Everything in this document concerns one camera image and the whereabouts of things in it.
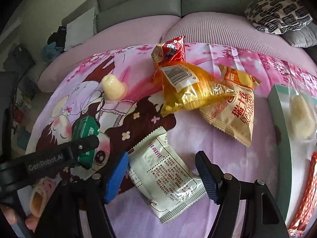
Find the transparent yellow packaging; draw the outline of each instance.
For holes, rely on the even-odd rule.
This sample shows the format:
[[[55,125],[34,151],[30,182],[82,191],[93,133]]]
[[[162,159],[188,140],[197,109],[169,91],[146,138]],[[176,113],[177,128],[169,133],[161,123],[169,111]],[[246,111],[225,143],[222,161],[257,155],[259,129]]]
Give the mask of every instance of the transparent yellow packaging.
[[[169,62],[156,70],[161,83],[164,117],[181,109],[193,110],[235,96],[236,92],[202,68],[186,62]]]

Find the screw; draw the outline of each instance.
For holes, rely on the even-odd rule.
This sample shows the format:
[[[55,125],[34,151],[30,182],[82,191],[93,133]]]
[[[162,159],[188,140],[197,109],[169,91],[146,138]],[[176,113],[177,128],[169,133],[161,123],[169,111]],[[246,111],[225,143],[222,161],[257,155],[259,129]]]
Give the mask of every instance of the screw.
[[[101,174],[98,174],[98,173],[93,175],[94,180],[98,180],[98,179],[100,179],[100,177],[101,177]]]
[[[260,180],[260,179],[257,179],[256,182],[257,182],[259,185],[264,185],[264,184],[265,184],[265,182],[262,181],[262,180]]]
[[[226,180],[231,180],[231,179],[232,179],[232,175],[231,175],[231,174],[224,174],[223,177],[224,177]]]

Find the blue gripper pad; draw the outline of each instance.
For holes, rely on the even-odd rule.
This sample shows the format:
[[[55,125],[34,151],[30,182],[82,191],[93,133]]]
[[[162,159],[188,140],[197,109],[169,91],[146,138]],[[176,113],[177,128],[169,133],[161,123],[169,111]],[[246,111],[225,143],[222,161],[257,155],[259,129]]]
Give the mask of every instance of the blue gripper pad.
[[[198,170],[199,176],[202,180],[203,185],[205,186],[208,197],[213,200],[215,203],[219,200],[218,194],[218,183],[215,181],[215,178],[209,171],[207,164],[210,164],[210,161],[206,162],[199,153],[196,154],[195,164]]]
[[[117,167],[113,171],[112,175],[108,179],[107,189],[104,196],[105,202],[108,204],[111,200],[115,198],[118,194],[119,187],[124,178],[126,170],[129,165],[129,155],[125,152],[120,161],[117,164]]]

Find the white snack packet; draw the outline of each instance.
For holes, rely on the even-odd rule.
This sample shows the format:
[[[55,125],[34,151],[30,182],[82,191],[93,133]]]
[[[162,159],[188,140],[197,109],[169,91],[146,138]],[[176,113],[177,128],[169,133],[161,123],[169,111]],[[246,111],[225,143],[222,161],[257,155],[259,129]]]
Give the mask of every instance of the white snack packet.
[[[162,223],[180,215],[206,192],[201,178],[167,144],[163,127],[133,148],[129,162],[132,182],[150,200]]]

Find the barcode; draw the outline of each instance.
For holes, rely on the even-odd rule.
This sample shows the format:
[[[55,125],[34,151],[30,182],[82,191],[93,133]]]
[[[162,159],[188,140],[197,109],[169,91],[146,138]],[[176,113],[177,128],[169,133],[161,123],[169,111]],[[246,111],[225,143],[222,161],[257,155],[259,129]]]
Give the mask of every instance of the barcode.
[[[185,80],[188,77],[191,77],[192,74],[183,70],[179,66],[171,66],[171,67],[164,67],[162,71],[166,74],[166,76],[170,79],[170,82],[175,86],[177,83]]]

